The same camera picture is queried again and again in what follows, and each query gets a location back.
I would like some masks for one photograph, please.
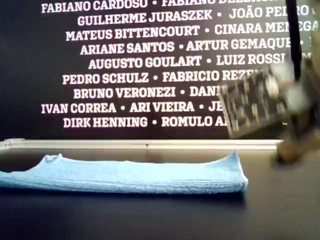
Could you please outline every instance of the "black backdrop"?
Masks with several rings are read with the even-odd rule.
[[[128,0],[134,3],[143,3],[142,0]],[[170,1],[158,0],[156,4],[148,1],[145,8],[128,9],[107,9],[90,10],[78,12],[60,12],[60,13],[42,13],[43,0],[2,0],[0,7],[0,140],[8,138],[26,138],[26,139],[227,139],[228,132],[226,126],[222,123],[223,114],[221,109],[210,111],[209,106],[212,101],[218,101],[216,95],[212,96],[190,96],[190,87],[200,89],[212,86],[219,86],[226,83],[227,73],[232,70],[252,70],[257,68],[256,64],[249,63],[249,54],[283,54],[288,53],[289,48],[282,47],[281,44],[274,49],[257,47],[256,49],[233,49],[232,42],[239,39],[258,39],[258,41],[276,38],[288,38],[289,33],[281,27],[275,32],[268,32],[266,23],[286,22],[285,15],[280,11],[267,16],[268,7],[283,7],[282,0],[216,0],[215,4],[194,3],[205,2],[201,0],[171,1],[193,3],[193,5],[182,6],[162,6]],[[302,49],[308,52],[309,48],[309,29],[314,23],[311,20],[311,10],[304,5],[306,1],[300,1],[303,15],[300,16],[302,25]],[[257,14],[262,13],[261,17],[230,18],[233,9],[244,8],[253,9]],[[165,22],[145,22],[145,23],[127,23],[127,24],[101,24],[91,26],[79,26],[78,18],[80,16],[109,16],[120,14],[146,13],[147,18],[155,12],[175,12],[181,14],[183,11],[189,11],[189,16],[194,17],[191,12],[203,10],[212,10],[210,16],[212,19],[203,20],[184,20],[184,21],[165,21]],[[254,24],[261,26],[262,32],[258,33],[238,33],[238,34],[219,34],[215,29],[218,25],[236,24]],[[193,26],[198,29],[198,35],[189,36],[167,36],[167,37],[133,37],[115,39],[115,29],[133,29],[133,28],[153,28],[174,26]],[[74,40],[66,41],[66,32],[107,30],[113,33],[111,39],[103,40]],[[228,49],[219,50],[194,50],[187,51],[189,44],[196,44],[195,41],[226,40]],[[173,42],[174,50],[172,52],[136,52],[127,53],[128,44],[135,46],[142,43],[167,44]],[[110,45],[124,44],[124,53],[114,54],[92,54],[81,55],[83,45]],[[245,64],[217,65],[217,56],[223,55],[244,55]],[[175,67],[147,67],[146,58],[155,59],[157,57],[176,57],[180,56],[201,56],[198,66],[175,66]],[[141,58],[143,66],[140,68],[110,68],[110,69],[89,69],[91,60],[96,59],[119,59],[119,58]],[[219,77],[216,79],[208,78],[206,81],[176,81],[165,82],[163,72],[185,72],[185,71],[216,71]],[[117,73],[148,73],[148,82],[132,83],[103,83],[103,74]],[[100,76],[99,84],[63,84],[63,75],[79,74],[98,74]],[[120,97],[117,95],[120,91],[130,91],[130,88],[138,88],[139,91],[145,91],[146,88],[164,87],[175,88],[175,96],[167,97]],[[74,99],[74,89],[109,89],[113,92],[111,98],[89,98]],[[171,111],[157,112],[153,104],[160,102],[188,102],[189,109],[194,111]],[[100,113],[71,113],[71,104],[114,104],[116,112]],[[130,112],[135,103],[150,104],[150,112]],[[48,113],[50,106],[55,104],[67,104],[67,112]],[[177,125],[177,121],[183,117],[198,116],[198,119],[207,120],[208,126],[162,126],[165,125],[163,117],[169,117],[171,124]],[[126,118],[146,118],[145,124],[140,127],[94,127],[93,118],[106,118],[105,123],[111,121],[115,123],[119,118],[126,121]],[[64,127],[64,118],[90,118],[90,127]],[[279,126],[278,131],[282,131],[284,126]],[[275,138],[278,132],[269,132],[261,136],[262,139]]]

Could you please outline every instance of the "table surface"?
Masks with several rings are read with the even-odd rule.
[[[35,166],[45,154],[78,160],[200,163],[221,150],[9,149],[0,171]],[[240,150],[248,189],[200,196],[86,194],[0,189],[0,239],[316,240],[320,235],[320,154],[275,167],[269,150]]]

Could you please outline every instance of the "black cable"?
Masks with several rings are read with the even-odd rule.
[[[299,18],[297,13],[297,0],[285,0],[287,19],[289,23],[289,36],[291,42],[291,60],[294,66],[295,81],[301,76],[302,50],[300,44]]]

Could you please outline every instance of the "blue towel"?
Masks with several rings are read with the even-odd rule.
[[[237,151],[205,163],[82,161],[46,155],[27,171],[0,171],[3,188],[70,192],[216,194],[243,192],[247,185]]]

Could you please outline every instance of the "white ledge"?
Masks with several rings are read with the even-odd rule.
[[[281,140],[26,140],[8,139],[14,149],[208,149],[274,150]]]

